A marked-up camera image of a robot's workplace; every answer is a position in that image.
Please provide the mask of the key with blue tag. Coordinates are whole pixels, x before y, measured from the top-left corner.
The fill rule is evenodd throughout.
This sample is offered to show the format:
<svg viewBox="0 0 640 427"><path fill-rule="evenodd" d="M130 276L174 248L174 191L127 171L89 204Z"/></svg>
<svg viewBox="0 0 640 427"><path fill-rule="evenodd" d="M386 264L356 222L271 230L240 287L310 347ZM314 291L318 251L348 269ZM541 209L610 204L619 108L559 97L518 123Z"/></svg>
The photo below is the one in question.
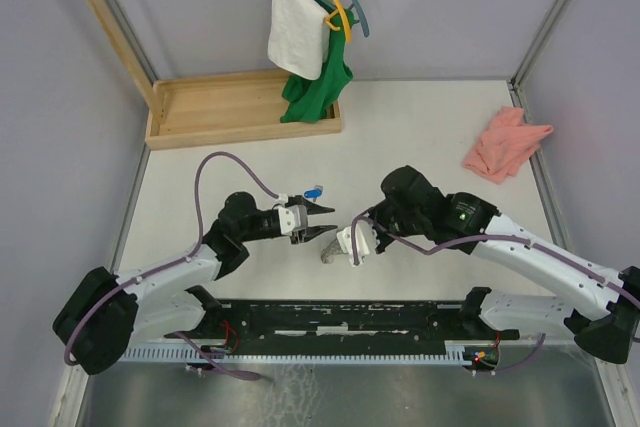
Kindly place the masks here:
<svg viewBox="0 0 640 427"><path fill-rule="evenodd" d="M323 194L323 187L321 185L315 185L313 188L306 190L303 193L305 199L311 202L317 202Z"/></svg>

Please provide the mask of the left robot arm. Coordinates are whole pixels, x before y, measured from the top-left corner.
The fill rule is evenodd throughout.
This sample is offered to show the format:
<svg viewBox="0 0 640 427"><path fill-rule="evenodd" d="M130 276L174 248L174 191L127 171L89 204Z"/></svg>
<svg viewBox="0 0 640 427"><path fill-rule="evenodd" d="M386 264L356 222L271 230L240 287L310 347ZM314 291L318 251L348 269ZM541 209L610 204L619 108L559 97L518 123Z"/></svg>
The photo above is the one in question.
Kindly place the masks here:
<svg viewBox="0 0 640 427"><path fill-rule="evenodd" d="M331 211L301 195L261 210L251 194L235 192L211 228L179 258L122 275L92 269L52 325L65 346L66 363L97 375L140 343L192 330L212 336L221 313L209 305L204 284L238 269L249 257L249 242L286 238L298 245L332 231L330 225L309 223L310 217Z"/></svg>

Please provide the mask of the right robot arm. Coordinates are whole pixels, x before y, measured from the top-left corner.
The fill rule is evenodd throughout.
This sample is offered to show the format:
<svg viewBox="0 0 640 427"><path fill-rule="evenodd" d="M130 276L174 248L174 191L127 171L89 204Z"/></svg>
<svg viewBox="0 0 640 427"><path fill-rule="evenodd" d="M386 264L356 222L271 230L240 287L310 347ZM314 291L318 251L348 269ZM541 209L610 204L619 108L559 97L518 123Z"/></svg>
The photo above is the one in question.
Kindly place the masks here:
<svg viewBox="0 0 640 427"><path fill-rule="evenodd" d="M529 232L493 204L467 192L443 194L423 174L403 166L381 183L383 199L365 216L382 253L393 242L421 236L430 254L457 250L494 262L548 290L516 295L475 287L458 315L467 336L516 331L570 338L605 362L628 361L639 327L639 270L605 267Z"/></svg>

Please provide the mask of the green garment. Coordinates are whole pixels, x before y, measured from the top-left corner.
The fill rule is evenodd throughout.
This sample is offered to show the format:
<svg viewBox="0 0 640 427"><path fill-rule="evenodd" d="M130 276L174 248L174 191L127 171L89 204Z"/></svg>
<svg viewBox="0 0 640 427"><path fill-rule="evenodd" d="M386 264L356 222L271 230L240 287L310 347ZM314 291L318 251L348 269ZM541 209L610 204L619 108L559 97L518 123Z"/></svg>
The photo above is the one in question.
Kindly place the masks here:
<svg viewBox="0 0 640 427"><path fill-rule="evenodd" d="M328 55L320 77L306 80L289 72L282 90L282 98L288 103L280 117L282 123L315 123L327 117L329 106L353 80L353 72L344 60L345 48L343 33L329 31Z"/></svg>

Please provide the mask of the wooden tray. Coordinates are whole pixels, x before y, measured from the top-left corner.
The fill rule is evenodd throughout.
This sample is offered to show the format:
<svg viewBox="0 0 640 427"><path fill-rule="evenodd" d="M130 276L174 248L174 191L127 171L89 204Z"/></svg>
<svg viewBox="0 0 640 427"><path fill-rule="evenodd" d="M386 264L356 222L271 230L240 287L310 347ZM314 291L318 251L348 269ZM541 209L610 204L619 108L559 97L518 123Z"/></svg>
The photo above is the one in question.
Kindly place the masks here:
<svg viewBox="0 0 640 427"><path fill-rule="evenodd" d="M152 150L328 135L342 131L337 103L316 123L282 123L281 93L289 74L252 71L161 80L154 91L165 120L150 116L145 143Z"/></svg>

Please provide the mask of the pink cloth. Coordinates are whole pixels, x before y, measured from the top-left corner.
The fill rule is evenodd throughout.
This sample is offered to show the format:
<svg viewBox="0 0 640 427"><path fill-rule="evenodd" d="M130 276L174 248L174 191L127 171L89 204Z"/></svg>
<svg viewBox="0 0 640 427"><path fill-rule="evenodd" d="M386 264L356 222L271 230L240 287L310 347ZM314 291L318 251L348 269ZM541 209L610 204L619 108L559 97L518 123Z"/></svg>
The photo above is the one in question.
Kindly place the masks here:
<svg viewBox="0 0 640 427"><path fill-rule="evenodd" d="M502 107L480 133L462 165L494 184L515 177L520 168L551 135L551 125L533 125L525 121L521 107Z"/></svg>

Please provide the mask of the white towel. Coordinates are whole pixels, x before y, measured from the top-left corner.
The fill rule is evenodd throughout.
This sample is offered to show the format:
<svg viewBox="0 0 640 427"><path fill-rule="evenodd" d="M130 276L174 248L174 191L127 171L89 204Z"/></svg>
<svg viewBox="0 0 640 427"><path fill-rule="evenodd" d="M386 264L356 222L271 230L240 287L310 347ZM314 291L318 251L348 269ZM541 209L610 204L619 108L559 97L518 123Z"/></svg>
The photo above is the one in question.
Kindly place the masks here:
<svg viewBox="0 0 640 427"><path fill-rule="evenodd" d="M316 0L272 0L269 60L303 79L318 79L328 55L327 16Z"/></svg>

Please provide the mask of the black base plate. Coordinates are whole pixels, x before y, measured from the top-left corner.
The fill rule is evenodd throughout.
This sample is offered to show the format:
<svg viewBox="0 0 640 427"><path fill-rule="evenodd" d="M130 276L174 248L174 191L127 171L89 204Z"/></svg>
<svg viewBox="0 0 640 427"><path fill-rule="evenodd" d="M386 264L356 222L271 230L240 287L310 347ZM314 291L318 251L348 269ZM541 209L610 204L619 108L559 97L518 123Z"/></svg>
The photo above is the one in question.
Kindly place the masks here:
<svg viewBox="0 0 640 427"><path fill-rule="evenodd" d="M441 355L445 343L517 340L498 334L462 304L434 301L224 299L186 336L221 340L241 356Z"/></svg>

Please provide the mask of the wooden rack post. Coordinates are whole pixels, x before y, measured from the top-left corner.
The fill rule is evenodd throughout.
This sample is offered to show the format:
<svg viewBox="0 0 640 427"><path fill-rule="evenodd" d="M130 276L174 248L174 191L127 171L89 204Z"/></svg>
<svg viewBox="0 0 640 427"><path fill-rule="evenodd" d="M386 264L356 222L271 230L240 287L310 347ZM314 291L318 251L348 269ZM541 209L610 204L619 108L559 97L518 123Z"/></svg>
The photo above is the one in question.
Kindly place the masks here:
<svg viewBox="0 0 640 427"><path fill-rule="evenodd" d="M162 102L153 89L156 80L155 72L146 59L117 0L85 0L85 2L131 76L153 119L163 123L166 115Z"/></svg>

